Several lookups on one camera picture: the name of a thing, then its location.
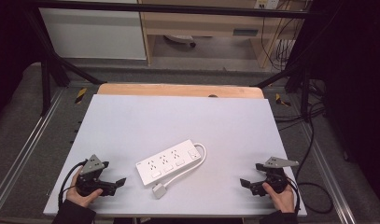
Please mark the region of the person's right hand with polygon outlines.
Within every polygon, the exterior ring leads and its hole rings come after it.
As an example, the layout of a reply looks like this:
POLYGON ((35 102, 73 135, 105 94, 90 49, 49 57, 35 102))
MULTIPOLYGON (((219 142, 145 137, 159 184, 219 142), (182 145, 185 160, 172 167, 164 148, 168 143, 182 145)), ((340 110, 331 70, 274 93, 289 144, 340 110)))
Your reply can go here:
POLYGON ((276 210, 281 211, 282 213, 295 212, 294 194, 293 194, 291 186, 286 186, 285 189, 280 193, 277 193, 266 182, 262 184, 262 187, 270 196, 276 210))

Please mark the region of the wooden table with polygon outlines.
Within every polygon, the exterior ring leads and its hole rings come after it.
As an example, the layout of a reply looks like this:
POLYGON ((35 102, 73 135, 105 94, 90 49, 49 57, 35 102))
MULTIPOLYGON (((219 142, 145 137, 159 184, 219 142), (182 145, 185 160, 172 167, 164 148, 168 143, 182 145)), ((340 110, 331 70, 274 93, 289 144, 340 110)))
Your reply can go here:
POLYGON ((108 95, 264 98, 260 88, 213 85, 105 83, 99 87, 97 93, 108 95))

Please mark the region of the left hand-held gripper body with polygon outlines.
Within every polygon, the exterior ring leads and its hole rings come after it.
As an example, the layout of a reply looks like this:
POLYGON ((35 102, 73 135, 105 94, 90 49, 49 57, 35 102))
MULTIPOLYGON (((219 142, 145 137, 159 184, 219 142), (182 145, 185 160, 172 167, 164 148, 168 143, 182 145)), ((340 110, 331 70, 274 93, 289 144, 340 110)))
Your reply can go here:
POLYGON ((96 189, 101 189, 102 196, 114 196, 117 189, 116 184, 99 179, 103 170, 102 161, 95 154, 91 155, 77 177, 77 192, 81 196, 88 196, 96 189))

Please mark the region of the office chair wheel base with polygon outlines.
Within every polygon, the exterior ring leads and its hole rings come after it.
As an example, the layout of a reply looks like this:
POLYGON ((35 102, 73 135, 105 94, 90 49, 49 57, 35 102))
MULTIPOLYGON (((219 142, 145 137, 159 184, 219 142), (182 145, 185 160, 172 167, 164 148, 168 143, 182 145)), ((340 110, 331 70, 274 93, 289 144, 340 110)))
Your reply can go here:
POLYGON ((190 35, 166 35, 165 38, 176 43, 188 44, 191 48, 196 47, 196 43, 190 35))

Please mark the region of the aluminium rail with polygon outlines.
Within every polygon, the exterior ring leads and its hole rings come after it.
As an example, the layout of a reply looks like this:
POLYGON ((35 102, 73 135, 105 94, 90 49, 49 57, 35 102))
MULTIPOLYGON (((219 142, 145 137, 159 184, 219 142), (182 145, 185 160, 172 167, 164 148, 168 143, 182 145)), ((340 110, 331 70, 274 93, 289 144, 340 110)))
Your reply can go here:
POLYGON ((45 128, 49 124, 53 113, 62 100, 62 96, 65 93, 65 88, 59 88, 53 95, 51 100, 51 106, 47 110, 46 114, 41 116, 35 127, 32 129, 31 134, 27 138, 24 146, 21 148, 16 160, 12 163, 7 174, 5 175, 2 183, 0 184, 0 207, 4 204, 8 194, 10 193, 13 185, 15 184, 20 172, 25 163, 30 158, 39 138, 44 132, 45 128))
POLYGON ((340 218, 341 223, 356 224, 356 219, 345 199, 345 196, 337 182, 337 179, 335 178, 332 169, 330 168, 325 156, 323 155, 316 138, 312 136, 314 131, 312 130, 311 124, 306 122, 303 123, 302 129, 310 143, 310 152, 313 155, 317 169, 320 172, 326 190, 329 192, 332 198, 335 211, 340 218))

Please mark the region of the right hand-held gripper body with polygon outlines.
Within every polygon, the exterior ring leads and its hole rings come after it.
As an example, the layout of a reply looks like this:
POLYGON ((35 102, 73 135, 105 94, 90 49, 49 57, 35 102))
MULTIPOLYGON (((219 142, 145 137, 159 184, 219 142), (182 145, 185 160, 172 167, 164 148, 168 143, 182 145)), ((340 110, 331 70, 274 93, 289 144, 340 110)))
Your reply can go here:
POLYGON ((271 157, 265 163, 262 163, 266 168, 264 172, 266 179, 261 182, 250 183, 250 191, 253 195, 265 196, 267 192, 262 187, 264 182, 268 183, 277 193, 282 192, 289 184, 284 167, 298 166, 297 161, 290 161, 277 157, 271 157))

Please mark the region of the white cabinet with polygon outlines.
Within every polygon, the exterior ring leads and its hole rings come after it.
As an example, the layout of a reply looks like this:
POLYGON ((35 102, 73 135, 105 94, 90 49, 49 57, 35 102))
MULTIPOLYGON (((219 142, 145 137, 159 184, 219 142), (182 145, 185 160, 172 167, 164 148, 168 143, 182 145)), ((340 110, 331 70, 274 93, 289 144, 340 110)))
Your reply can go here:
POLYGON ((55 51, 64 58, 147 58, 138 12, 40 8, 55 51))

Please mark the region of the yellow black tape marker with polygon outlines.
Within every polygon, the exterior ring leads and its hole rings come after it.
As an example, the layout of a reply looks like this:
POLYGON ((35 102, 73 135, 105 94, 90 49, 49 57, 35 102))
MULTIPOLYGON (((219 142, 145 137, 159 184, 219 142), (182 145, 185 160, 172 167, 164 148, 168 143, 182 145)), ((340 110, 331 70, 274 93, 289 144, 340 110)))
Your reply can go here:
POLYGON ((275 102, 279 105, 291 106, 291 103, 283 101, 280 94, 278 94, 278 93, 275 94, 275 102))
POLYGON ((87 91, 87 88, 81 88, 81 89, 79 90, 79 92, 78 92, 78 94, 77 94, 77 97, 76 97, 76 100, 75 100, 75 104, 76 104, 76 105, 81 103, 81 101, 82 101, 82 99, 83 99, 83 97, 84 97, 86 91, 87 91))

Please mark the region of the person's left hand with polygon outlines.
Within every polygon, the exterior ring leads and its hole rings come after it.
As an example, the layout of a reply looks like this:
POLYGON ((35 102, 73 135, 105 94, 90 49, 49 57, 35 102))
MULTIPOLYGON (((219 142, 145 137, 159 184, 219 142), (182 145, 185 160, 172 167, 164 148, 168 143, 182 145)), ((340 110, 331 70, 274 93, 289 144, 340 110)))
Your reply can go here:
POLYGON ((66 192, 66 199, 72 203, 87 208, 103 193, 103 191, 101 189, 96 189, 88 196, 81 196, 77 192, 77 177, 81 173, 81 170, 82 168, 78 168, 77 172, 74 174, 70 184, 70 189, 66 192))

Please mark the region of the light wooden desk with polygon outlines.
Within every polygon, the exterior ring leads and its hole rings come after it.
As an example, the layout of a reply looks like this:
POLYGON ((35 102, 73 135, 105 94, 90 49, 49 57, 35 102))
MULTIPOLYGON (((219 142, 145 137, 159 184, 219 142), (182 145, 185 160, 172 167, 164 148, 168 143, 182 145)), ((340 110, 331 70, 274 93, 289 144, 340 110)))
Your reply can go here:
MULTIPOLYGON (((254 8, 256 0, 137 0, 140 4, 254 8)), ((303 11, 305 0, 279 0, 276 9, 303 11)), ((270 64, 274 43, 278 39, 294 39, 301 30, 300 20, 251 18, 199 14, 142 12, 144 34, 243 37, 250 40, 259 66, 270 64)))

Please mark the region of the black metal frame bar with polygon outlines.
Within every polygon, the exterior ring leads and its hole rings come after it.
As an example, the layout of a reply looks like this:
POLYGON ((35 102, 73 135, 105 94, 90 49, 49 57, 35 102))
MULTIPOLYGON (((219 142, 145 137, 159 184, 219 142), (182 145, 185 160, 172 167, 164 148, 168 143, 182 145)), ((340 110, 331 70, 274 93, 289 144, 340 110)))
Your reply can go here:
POLYGON ((26 7, 33 8, 41 7, 58 9, 199 14, 261 18, 314 19, 324 16, 324 13, 322 12, 289 11, 277 9, 247 9, 238 7, 199 7, 64 0, 23 0, 21 3, 26 7))

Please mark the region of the white power strip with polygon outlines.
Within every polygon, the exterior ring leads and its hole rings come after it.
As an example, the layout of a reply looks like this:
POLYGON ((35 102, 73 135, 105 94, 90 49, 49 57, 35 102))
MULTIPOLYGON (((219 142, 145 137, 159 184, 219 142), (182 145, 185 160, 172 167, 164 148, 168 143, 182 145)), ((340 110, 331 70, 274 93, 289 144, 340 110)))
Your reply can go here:
POLYGON ((202 160, 202 155, 191 142, 186 140, 162 152, 148 157, 135 166, 144 186, 149 186, 167 176, 186 171, 202 160))

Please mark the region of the white plug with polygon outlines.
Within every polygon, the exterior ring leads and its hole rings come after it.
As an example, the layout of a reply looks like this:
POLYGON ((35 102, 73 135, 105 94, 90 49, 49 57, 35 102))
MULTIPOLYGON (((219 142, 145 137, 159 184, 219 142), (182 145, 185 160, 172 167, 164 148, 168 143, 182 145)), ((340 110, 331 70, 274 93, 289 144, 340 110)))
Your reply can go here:
POLYGON ((152 191, 155 198, 160 199, 167 192, 167 189, 165 185, 159 183, 152 188, 152 191))

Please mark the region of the white wall outlet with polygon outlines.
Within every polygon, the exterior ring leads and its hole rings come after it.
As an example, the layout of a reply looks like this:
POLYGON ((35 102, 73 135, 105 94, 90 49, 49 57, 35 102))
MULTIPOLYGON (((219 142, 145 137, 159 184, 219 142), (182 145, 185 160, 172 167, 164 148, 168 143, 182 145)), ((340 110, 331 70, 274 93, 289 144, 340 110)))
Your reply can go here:
POLYGON ((276 9, 279 0, 256 0, 254 8, 258 9, 276 9))

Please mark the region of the black metal stand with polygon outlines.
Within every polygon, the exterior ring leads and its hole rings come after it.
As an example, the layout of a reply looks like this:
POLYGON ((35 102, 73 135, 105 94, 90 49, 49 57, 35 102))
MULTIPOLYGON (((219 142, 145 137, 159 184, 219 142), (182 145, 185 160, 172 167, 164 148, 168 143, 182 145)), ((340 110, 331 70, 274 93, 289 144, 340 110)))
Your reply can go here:
POLYGON ((315 38, 317 30, 313 28, 314 24, 315 22, 311 19, 306 19, 303 22, 285 69, 256 84, 257 88, 263 89, 277 80, 287 77, 289 79, 285 86, 287 93, 294 93, 298 89, 301 90, 300 115, 306 121, 310 117, 310 112, 308 111, 310 65, 308 62, 312 53, 312 41, 315 38))
POLYGON ((92 77, 86 72, 80 70, 66 59, 62 58, 55 51, 49 38, 47 29, 41 19, 39 10, 35 7, 24 7, 22 14, 28 22, 30 28, 35 33, 36 43, 40 47, 41 56, 41 77, 42 77, 42 112, 45 116, 51 109, 51 89, 50 79, 53 78, 59 87, 67 87, 70 84, 70 79, 66 74, 66 69, 90 81, 92 84, 104 84, 104 81, 92 77))

